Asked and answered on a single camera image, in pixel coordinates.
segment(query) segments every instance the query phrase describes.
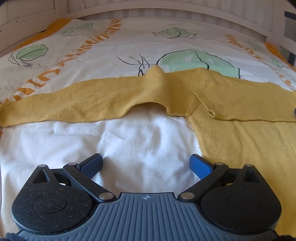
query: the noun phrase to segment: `white wooden headboard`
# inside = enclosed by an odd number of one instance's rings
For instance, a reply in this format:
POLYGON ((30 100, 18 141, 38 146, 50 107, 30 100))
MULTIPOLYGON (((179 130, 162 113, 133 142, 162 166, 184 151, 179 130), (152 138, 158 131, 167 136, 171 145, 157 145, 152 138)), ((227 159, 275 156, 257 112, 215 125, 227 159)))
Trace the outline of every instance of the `white wooden headboard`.
POLYGON ((287 0, 9 0, 0 7, 0 51, 45 30, 59 18, 104 13, 126 17, 126 11, 151 13, 152 9, 156 13, 169 10, 175 17, 180 12, 199 15, 197 20, 248 35, 256 33, 277 48, 296 53, 296 42, 284 36, 285 11, 296 14, 287 0))

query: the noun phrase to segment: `orange stripe pattern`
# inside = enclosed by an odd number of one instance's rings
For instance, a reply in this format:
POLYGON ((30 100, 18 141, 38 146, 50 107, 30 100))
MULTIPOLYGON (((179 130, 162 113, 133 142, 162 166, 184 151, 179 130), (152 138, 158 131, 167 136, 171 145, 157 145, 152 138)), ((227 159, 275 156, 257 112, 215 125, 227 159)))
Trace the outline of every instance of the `orange stripe pattern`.
MULTIPOLYGON (((258 59, 259 61, 261 61, 265 64, 264 59, 262 57, 260 57, 259 55, 255 54, 253 50, 251 50, 250 48, 246 48, 243 45, 239 44, 236 37, 234 37, 233 35, 225 35, 225 36, 226 36, 229 43, 231 43, 237 47, 243 48, 244 50, 246 50, 248 52, 248 54, 250 54, 251 56, 253 56, 254 58, 258 59)), ((283 74, 278 72, 275 68, 273 68, 271 66, 269 66, 269 67, 274 70, 274 72, 277 74, 277 76, 280 77, 280 79, 283 81, 283 83, 286 84, 290 90, 295 91, 295 88, 292 86, 290 80, 287 80, 287 78, 283 74)))
MULTIPOLYGON (((18 88, 17 92, 18 91, 22 92, 21 95, 24 95, 24 94, 26 96, 31 95, 36 90, 42 88, 47 83, 47 81, 51 80, 53 77, 58 75, 61 71, 60 68, 64 67, 66 62, 69 62, 73 59, 77 59, 80 55, 85 54, 87 51, 89 51, 92 48, 93 45, 108 39, 112 34, 120 30, 120 27, 121 27, 121 19, 111 20, 109 26, 106 28, 106 30, 103 33, 99 33, 94 37, 86 40, 84 44, 80 46, 80 48, 76 49, 71 54, 66 55, 65 58, 61 59, 55 66, 43 72, 42 74, 38 75, 37 77, 27 80, 25 82, 25 86, 18 88)), ((8 99, 6 98, 5 102, 21 100, 22 97, 19 96, 17 92, 12 97, 8 99)))

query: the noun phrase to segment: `blue gripper pad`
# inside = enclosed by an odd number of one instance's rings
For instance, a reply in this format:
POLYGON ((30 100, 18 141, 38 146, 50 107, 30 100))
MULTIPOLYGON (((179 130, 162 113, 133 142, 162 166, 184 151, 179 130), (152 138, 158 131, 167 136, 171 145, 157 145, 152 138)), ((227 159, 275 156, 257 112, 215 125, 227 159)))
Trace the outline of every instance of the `blue gripper pad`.
POLYGON ((96 153, 77 165, 78 170, 92 179, 103 167, 103 158, 96 153))
POLYGON ((213 171, 214 165, 205 159, 200 159, 197 155, 193 154, 190 157, 190 169, 200 179, 203 179, 213 171))
POLYGON ((266 231, 237 235, 206 221, 194 203, 181 202, 173 193, 122 193, 114 202, 101 203, 79 227, 62 234, 38 235, 20 231, 27 241, 272 241, 266 231))

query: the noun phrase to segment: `crosshair mark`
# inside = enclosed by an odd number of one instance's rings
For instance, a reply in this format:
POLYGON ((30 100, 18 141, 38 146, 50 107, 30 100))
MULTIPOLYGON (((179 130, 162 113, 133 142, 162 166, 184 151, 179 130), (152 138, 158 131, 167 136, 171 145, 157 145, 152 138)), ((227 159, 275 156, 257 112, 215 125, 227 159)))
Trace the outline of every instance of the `crosshair mark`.
POLYGON ((146 195, 145 195, 144 197, 142 197, 142 198, 143 198, 144 200, 147 201, 147 200, 149 200, 149 199, 152 198, 152 197, 150 197, 149 195, 146 194, 146 195))

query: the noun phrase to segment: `green leaf pattern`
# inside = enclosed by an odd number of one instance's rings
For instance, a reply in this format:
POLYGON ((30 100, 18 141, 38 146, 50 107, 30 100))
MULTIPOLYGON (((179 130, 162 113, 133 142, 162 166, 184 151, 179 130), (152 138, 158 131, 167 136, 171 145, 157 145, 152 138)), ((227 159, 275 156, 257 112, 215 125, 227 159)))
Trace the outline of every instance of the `green leaf pattern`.
POLYGON ((93 26, 93 23, 84 23, 84 24, 81 24, 80 26, 78 26, 77 28, 90 29, 90 28, 92 28, 92 26, 93 26))
POLYGON ((255 50, 263 50, 263 48, 261 46, 259 46, 258 44, 248 41, 248 44, 255 50))
POLYGON ((160 58, 157 65, 169 72, 194 68, 205 68, 219 72, 222 75, 239 78, 239 68, 233 67, 229 62, 207 52, 195 49, 186 49, 168 53, 160 58))
POLYGON ((33 45, 18 52, 16 58, 23 61, 32 61, 46 54, 48 48, 43 45, 33 45))
POLYGON ((196 36, 196 33, 189 33, 186 30, 183 30, 183 29, 180 29, 177 27, 162 30, 159 33, 168 37, 168 38, 177 38, 177 37, 184 38, 184 37, 195 37, 196 36))

